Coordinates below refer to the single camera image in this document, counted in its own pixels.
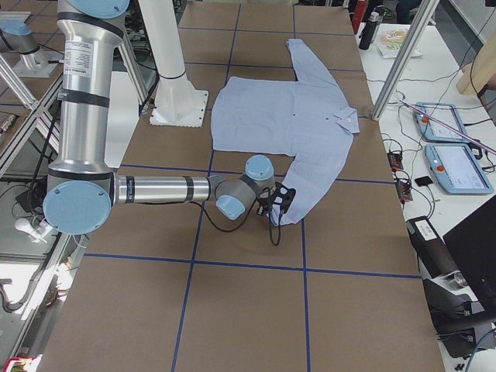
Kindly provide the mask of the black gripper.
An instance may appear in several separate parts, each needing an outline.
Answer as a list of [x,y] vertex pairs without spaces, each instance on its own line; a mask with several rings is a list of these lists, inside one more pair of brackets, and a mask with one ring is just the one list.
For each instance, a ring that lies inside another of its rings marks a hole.
[[272,188],[265,187],[258,196],[258,215],[270,214],[274,206],[278,207],[279,215],[286,214],[295,195],[294,188],[286,188],[280,182],[276,182]]

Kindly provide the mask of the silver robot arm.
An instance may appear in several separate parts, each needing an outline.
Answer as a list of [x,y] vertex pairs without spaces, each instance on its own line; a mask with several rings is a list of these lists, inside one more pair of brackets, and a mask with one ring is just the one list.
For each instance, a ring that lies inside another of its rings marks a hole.
[[100,228],[114,205],[172,205],[213,201],[228,219],[258,207],[260,215],[288,211],[295,190],[274,178],[271,161],[251,157],[244,173],[229,181],[209,177],[135,177],[105,162],[114,50],[125,40],[126,1],[61,1],[57,25],[65,36],[60,140],[49,167],[43,213],[61,233],[82,235]]

